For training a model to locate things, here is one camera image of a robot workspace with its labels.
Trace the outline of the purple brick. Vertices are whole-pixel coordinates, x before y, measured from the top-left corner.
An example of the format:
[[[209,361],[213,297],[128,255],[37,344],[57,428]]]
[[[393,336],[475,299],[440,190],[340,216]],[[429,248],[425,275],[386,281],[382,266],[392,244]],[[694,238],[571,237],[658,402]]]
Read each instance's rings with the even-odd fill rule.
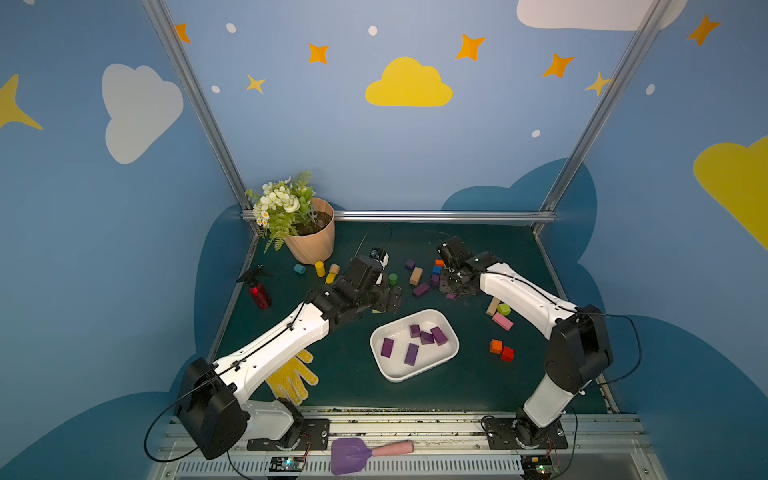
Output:
[[[404,363],[413,367],[416,364],[417,356],[419,352],[419,346],[417,344],[410,343],[406,350]]]
[[[428,284],[422,283],[416,286],[412,290],[412,295],[416,298],[420,298],[423,295],[425,295],[430,290],[430,286]]]
[[[385,338],[382,343],[380,355],[384,358],[390,358],[392,356],[394,348],[394,340],[392,338]]]

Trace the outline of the white plastic storage bin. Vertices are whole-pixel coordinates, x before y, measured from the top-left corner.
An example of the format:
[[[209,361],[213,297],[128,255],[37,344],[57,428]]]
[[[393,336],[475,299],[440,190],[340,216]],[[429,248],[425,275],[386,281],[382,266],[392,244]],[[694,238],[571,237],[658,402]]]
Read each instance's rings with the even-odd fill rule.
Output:
[[[424,309],[382,325],[369,345],[382,376],[401,383],[456,357],[460,341],[447,317]]]

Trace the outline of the dark purple block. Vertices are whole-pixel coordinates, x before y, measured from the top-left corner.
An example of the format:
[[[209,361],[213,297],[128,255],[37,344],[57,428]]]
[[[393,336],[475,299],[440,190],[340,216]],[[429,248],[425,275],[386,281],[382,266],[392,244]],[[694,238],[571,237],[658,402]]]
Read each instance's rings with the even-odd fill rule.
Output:
[[[420,340],[422,345],[433,344],[435,342],[434,337],[425,331],[420,332]]]

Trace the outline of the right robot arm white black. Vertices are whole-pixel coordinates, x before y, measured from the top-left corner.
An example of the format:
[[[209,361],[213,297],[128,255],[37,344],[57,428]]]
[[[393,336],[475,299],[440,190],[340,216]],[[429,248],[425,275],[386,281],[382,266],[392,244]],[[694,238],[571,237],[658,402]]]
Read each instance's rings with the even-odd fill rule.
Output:
[[[442,241],[437,252],[444,263],[442,292],[483,292],[497,298],[548,341],[544,377],[519,411],[518,424],[530,433],[549,428],[573,398],[613,364],[603,313],[545,291],[490,252],[471,253],[456,236]]]

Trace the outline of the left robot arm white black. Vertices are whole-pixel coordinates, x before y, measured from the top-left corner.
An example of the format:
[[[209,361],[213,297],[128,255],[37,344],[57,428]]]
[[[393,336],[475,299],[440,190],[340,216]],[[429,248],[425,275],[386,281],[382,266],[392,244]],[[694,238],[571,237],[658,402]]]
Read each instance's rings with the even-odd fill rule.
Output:
[[[396,312],[402,289],[386,279],[389,255],[374,248],[351,260],[330,285],[310,290],[282,321],[235,352],[210,363],[199,357],[182,376],[173,414],[208,460],[224,453],[250,426],[270,426],[271,440],[298,436],[303,418],[287,402],[252,402],[253,392],[301,350],[367,310]]]

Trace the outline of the tan wooden brick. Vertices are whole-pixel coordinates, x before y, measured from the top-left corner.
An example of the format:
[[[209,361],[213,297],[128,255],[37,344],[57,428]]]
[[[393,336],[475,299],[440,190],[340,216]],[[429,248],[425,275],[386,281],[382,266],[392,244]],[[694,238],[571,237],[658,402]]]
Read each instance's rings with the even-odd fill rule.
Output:
[[[409,279],[409,284],[412,286],[418,286],[421,281],[422,274],[423,274],[423,269],[420,267],[415,267],[412,270],[412,273]]]

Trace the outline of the tan brick right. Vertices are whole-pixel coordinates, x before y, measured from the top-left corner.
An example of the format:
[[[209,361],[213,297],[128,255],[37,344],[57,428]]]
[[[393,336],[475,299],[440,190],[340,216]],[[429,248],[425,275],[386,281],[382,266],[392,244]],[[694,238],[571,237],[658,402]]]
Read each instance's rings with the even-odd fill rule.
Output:
[[[497,313],[498,306],[500,305],[501,301],[494,297],[489,304],[488,308],[486,309],[486,314],[493,317]]]

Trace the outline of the pink brick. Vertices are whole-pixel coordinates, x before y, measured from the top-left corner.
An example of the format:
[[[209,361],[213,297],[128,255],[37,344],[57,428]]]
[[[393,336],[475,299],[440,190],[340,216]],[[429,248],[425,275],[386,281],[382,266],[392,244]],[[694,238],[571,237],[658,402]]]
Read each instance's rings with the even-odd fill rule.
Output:
[[[509,318],[499,312],[493,315],[492,320],[505,331],[509,331],[514,326],[514,323]]]

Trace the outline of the red cube right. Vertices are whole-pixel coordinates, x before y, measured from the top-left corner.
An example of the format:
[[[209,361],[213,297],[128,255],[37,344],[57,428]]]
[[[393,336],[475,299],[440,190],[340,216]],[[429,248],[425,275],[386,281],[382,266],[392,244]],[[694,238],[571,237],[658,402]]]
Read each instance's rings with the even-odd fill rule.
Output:
[[[505,362],[511,362],[515,357],[515,350],[510,347],[504,347],[500,358]]]

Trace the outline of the red spray bottle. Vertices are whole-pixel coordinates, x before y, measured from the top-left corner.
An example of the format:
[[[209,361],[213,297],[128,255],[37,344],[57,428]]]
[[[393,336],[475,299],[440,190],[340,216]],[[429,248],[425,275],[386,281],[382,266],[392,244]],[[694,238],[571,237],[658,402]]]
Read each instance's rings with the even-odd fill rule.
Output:
[[[236,282],[242,283],[247,288],[254,303],[260,309],[266,310],[272,305],[272,299],[266,287],[260,281],[261,277],[271,277],[271,274],[264,269],[262,264],[259,264],[242,273]]]

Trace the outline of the potted plant terracotta pot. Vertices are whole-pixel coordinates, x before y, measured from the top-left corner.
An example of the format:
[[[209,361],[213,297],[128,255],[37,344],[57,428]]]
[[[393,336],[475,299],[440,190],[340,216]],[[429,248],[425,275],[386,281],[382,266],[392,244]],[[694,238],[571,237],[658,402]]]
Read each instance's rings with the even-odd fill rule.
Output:
[[[264,250],[286,246],[305,265],[328,260],[335,243],[333,207],[316,197],[311,180],[311,172],[303,171],[295,178],[263,184],[260,192],[245,192]]]

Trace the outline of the yellow work glove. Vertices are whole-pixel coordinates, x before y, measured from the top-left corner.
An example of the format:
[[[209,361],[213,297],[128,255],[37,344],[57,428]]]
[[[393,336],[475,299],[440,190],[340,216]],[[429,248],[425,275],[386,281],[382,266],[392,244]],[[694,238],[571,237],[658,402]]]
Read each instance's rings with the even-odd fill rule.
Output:
[[[319,377],[309,368],[313,359],[310,352],[301,350],[266,379],[276,399],[286,399],[298,406],[309,397],[307,386],[319,383]]]

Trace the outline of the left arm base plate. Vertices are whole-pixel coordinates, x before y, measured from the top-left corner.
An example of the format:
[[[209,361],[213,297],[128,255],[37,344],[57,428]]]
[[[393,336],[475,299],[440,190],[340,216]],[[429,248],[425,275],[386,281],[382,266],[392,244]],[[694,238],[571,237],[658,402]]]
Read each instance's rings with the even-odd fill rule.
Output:
[[[295,422],[278,440],[267,438],[249,439],[248,451],[325,451],[329,444],[330,420],[325,418],[304,419]]]

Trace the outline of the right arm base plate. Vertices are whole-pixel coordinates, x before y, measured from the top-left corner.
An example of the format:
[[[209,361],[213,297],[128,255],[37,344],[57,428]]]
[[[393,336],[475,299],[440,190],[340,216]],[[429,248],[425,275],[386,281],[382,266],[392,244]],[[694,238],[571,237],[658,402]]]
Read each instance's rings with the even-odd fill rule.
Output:
[[[491,450],[548,450],[569,446],[559,421],[541,428],[526,419],[486,415],[480,419],[480,426]]]

